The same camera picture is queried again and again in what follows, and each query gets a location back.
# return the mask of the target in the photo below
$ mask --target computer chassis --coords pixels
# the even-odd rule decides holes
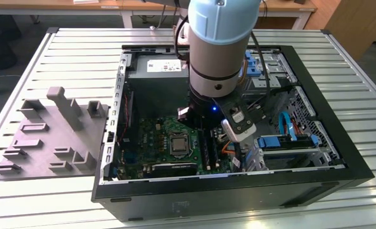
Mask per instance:
[[[124,103],[128,104],[128,107],[138,106],[140,110],[157,109],[156,107],[141,108],[142,104],[132,105],[137,104],[133,95],[129,100],[124,98],[125,90],[138,95],[141,90],[133,91],[132,84],[137,86],[141,80],[145,81],[145,79],[133,80],[140,75],[137,68],[129,70],[132,61],[136,61],[132,60],[132,53],[141,52],[141,56],[160,54],[165,56],[164,58],[176,58],[172,55],[173,47],[169,45],[124,46],[122,49],[92,192],[92,201],[100,203],[120,221],[172,219],[305,206],[338,189],[357,186],[374,177],[293,47],[261,46],[269,68],[272,90],[284,87],[277,81],[282,75],[292,83],[292,89],[272,95],[270,118],[257,124],[258,138],[254,139],[254,144],[245,149],[242,168],[238,171],[228,169],[224,173],[214,174],[204,172],[192,176],[138,177],[138,179],[120,177],[114,180],[112,173],[116,169],[117,173],[121,173],[118,165],[124,163],[118,156],[121,154],[122,157],[124,153],[122,142],[118,143],[117,139],[122,138],[121,130],[132,125],[128,117],[132,116],[132,112],[137,113],[137,111],[126,111],[124,115]],[[181,52],[188,52],[188,46],[180,49]],[[248,50],[257,57],[256,48],[249,46]],[[173,79],[166,74],[154,75],[160,81],[158,86],[164,85],[166,80]],[[188,79],[186,73],[178,77],[185,77],[185,81]],[[254,95],[265,93],[262,82],[265,83],[265,79],[257,77],[245,81],[242,90],[245,101],[253,101]],[[148,87],[142,89],[142,93],[149,93]],[[268,152],[260,150],[258,144],[262,143],[260,136],[278,136],[277,119],[281,112],[292,115],[302,133],[318,138],[318,145],[324,150],[318,158],[308,159],[313,165],[305,164],[300,167],[281,169],[268,169],[262,165],[264,155],[268,155]],[[257,167],[250,166],[250,162],[256,162]]]

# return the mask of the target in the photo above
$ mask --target floor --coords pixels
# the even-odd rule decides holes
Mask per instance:
[[[49,27],[64,27],[64,28],[121,28],[122,21],[118,16],[40,16],[40,24],[32,24],[29,16],[14,16],[16,24],[22,33],[22,37],[10,42],[9,45],[17,56],[17,64],[0,71],[0,75],[21,75],[25,70],[26,64],[36,51],[38,43],[44,37],[45,31]],[[142,23],[141,18],[133,16],[133,26],[136,28],[146,28],[150,25],[156,25],[158,22],[158,16],[152,19],[146,19],[148,23]],[[172,16],[165,18],[161,28],[170,28]],[[376,45],[372,45],[361,60],[358,61],[365,73],[376,83]],[[2,77],[0,78],[0,111],[8,100],[10,91],[17,82],[17,77]]]

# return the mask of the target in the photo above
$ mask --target white label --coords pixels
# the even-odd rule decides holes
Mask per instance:
[[[237,158],[233,157],[233,164],[234,166],[237,166],[237,168],[240,168],[240,161],[237,160]]]
[[[146,72],[181,72],[181,61],[180,60],[148,60]]]
[[[101,6],[101,9],[118,9],[117,6]]]

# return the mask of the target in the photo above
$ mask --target aluminum table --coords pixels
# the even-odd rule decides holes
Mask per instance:
[[[320,31],[254,30],[262,45],[292,45],[376,176],[376,86],[330,35]],[[112,101],[121,45],[172,44],[160,29],[58,29],[46,33],[0,113],[0,160],[22,118],[24,99],[44,104],[62,86],[78,104]],[[306,207],[118,222],[90,202],[93,177],[0,182],[0,228],[342,228],[376,227],[376,177]]]

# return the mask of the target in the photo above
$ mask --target black cable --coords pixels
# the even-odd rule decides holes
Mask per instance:
[[[180,55],[180,52],[177,51],[177,38],[180,36],[182,25],[185,24],[186,21],[188,21],[188,16],[182,19],[182,21],[181,21],[181,23],[180,23],[180,25],[178,25],[178,27],[176,29],[176,33],[174,33],[173,49],[174,49],[176,57],[180,60],[181,60],[181,55]]]
[[[262,16],[264,16],[264,18],[266,18],[268,17],[268,7],[266,7],[265,1],[264,0],[261,0],[261,1],[264,3],[264,14],[265,14],[265,16],[264,16],[264,14],[262,14]]]
[[[173,11],[170,28],[173,28],[176,10],[177,10],[177,7],[174,7],[174,11]]]
[[[144,20],[144,18],[142,18],[141,16],[138,16],[138,15],[137,15],[137,17],[138,17],[138,18],[141,18],[141,19]],[[153,17],[154,17],[154,15],[153,15],[153,16],[150,16],[150,17],[146,17],[146,16],[145,16],[145,18],[149,18],[149,19],[150,19],[150,18],[153,18]]]
[[[260,61],[261,61],[261,66],[262,66],[262,72],[264,72],[264,77],[265,77],[265,86],[266,86],[266,92],[265,92],[265,103],[268,103],[268,99],[269,99],[269,93],[270,93],[270,88],[269,88],[269,76],[268,76],[268,71],[266,71],[266,66],[265,66],[265,61],[264,61],[264,56],[261,53],[261,48],[256,39],[256,36],[253,35],[253,32],[250,31],[250,38],[252,41],[256,45],[256,49],[257,49],[257,53],[260,56]]]

